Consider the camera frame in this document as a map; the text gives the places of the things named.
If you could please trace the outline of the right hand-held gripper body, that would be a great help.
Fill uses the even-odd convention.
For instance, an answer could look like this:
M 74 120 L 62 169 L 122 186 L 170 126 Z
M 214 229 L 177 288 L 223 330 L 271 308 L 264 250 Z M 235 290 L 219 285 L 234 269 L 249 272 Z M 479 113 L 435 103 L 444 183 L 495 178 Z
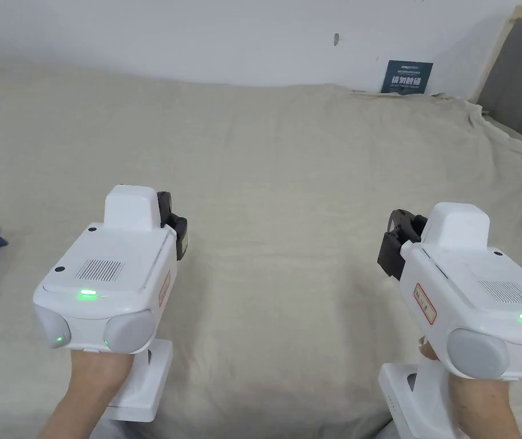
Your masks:
M 377 261 L 437 357 L 381 367 L 400 438 L 464 438 L 451 415 L 450 376 L 522 380 L 522 268 L 488 245 L 489 226 L 467 203 L 437 203 L 429 217 L 390 214 Z

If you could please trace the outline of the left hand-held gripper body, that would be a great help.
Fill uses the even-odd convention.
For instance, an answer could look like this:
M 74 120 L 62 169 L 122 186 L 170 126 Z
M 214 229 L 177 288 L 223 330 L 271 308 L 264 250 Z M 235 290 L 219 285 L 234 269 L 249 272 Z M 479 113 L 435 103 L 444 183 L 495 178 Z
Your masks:
M 157 330 L 188 248 L 187 219 L 172 195 L 115 186 L 104 218 L 91 223 L 37 286 L 33 303 L 52 349 L 134 356 L 133 368 L 105 417 L 156 417 L 173 360 Z

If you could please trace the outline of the person's left hand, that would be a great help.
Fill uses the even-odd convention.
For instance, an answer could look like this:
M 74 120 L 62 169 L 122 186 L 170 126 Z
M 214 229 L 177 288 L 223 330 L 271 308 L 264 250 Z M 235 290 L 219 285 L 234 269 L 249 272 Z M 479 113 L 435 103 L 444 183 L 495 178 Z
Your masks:
M 130 375 L 134 355 L 128 353 L 92 353 L 71 351 L 69 388 L 83 394 L 114 397 Z

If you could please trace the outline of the person's right hand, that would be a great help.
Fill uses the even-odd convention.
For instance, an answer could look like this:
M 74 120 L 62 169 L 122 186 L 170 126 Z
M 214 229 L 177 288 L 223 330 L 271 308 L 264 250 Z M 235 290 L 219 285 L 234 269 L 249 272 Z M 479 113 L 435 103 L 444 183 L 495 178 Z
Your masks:
M 448 374 L 448 394 L 455 417 L 503 417 L 513 414 L 510 405 L 510 383 L 478 380 Z

